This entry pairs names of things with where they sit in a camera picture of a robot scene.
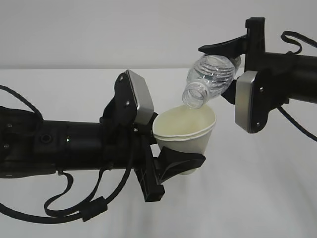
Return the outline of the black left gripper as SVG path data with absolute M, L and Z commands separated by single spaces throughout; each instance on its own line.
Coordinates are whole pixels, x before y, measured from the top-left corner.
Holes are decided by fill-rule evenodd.
M 140 130 L 135 133 L 139 139 L 140 162 L 134 169 L 145 202 L 159 202 L 164 193 L 161 183 L 168 179 L 200 168 L 206 158 L 198 153 L 185 153 L 163 147 L 158 157 L 154 159 L 151 144 L 157 144 L 153 133 L 154 120 L 158 114 L 153 112 L 150 121 L 145 125 L 145 134 Z

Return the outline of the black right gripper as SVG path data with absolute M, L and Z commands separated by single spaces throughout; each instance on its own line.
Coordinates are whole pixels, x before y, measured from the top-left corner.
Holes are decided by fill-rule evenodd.
M 204 45 L 198 51 L 205 55 L 218 55 L 227 58 L 237 58 L 245 53 L 245 71 L 260 71 L 265 67 L 265 18 L 251 17 L 246 20 L 247 35 L 237 37 L 222 43 Z M 237 79 L 221 96 L 230 104 L 235 104 Z

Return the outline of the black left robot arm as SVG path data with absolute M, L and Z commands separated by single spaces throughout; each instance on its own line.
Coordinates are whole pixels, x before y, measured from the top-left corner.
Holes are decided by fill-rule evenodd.
M 160 201 L 163 183 L 199 168 L 201 153 L 163 146 L 157 157 L 152 124 L 109 114 L 99 122 L 42 120 L 34 112 L 0 109 L 0 176 L 4 179 L 50 175 L 56 171 L 116 170 L 132 163 L 144 200 Z

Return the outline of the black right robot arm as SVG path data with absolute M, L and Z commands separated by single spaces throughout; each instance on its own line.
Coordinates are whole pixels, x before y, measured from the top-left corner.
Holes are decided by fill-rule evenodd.
M 209 55 L 236 58 L 245 55 L 245 73 L 254 73 L 249 85 L 249 108 L 252 119 L 267 117 L 269 112 L 289 99 L 316 103 L 317 59 L 301 54 L 303 41 L 312 47 L 317 43 L 293 31 L 284 31 L 281 39 L 298 46 L 295 52 L 270 53 L 265 50 L 265 18 L 251 17 L 246 20 L 247 33 L 238 38 L 213 45 L 199 47 Z

